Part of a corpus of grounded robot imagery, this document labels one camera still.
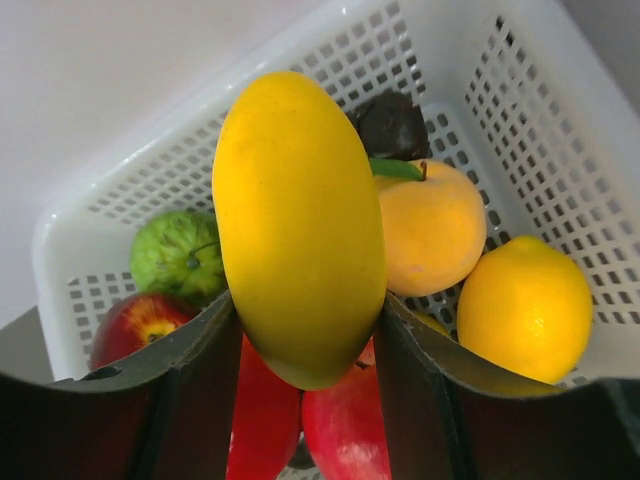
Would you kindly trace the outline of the red fruit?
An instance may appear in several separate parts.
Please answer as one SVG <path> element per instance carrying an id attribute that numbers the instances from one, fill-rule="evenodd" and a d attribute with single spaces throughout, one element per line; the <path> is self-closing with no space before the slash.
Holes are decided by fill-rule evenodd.
<path id="1" fill-rule="evenodd" d="M 226 477 L 277 478 L 298 445 L 300 391 L 276 376 L 243 339 Z"/>
<path id="2" fill-rule="evenodd" d="M 308 450 L 324 478 L 392 478 L 372 342 L 338 384 L 303 394 L 301 415 Z"/>

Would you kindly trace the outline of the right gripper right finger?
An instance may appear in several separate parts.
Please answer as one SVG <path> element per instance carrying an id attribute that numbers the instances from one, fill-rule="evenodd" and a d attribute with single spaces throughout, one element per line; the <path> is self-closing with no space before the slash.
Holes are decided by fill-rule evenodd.
<path id="1" fill-rule="evenodd" d="M 635 479 L 639 384 L 569 390 L 504 370 L 418 320 L 394 296 L 374 335 L 396 479 Z"/>

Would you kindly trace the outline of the pink peach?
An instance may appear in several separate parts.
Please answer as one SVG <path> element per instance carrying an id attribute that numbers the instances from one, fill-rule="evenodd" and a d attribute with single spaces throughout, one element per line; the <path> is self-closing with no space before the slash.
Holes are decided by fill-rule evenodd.
<path id="1" fill-rule="evenodd" d="M 422 297 L 463 280 L 486 240 L 479 190 L 461 171 L 434 159 L 371 157 L 387 260 L 387 289 Z"/>

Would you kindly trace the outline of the yellow fruit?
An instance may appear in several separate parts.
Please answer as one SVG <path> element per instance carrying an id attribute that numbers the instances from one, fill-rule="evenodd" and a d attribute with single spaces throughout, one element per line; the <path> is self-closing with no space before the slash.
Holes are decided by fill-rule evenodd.
<path id="1" fill-rule="evenodd" d="M 378 194 L 355 128 L 309 77 L 263 75 L 223 122 L 212 192 L 251 344 L 300 389 L 336 384 L 368 342 L 387 282 Z"/>

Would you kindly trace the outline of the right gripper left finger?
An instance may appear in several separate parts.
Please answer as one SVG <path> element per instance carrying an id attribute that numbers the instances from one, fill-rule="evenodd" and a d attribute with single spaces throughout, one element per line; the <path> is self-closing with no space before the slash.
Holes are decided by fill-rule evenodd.
<path id="1" fill-rule="evenodd" d="M 242 332 L 224 293 L 80 380 L 1 378 L 4 479 L 222 479 Z"/>

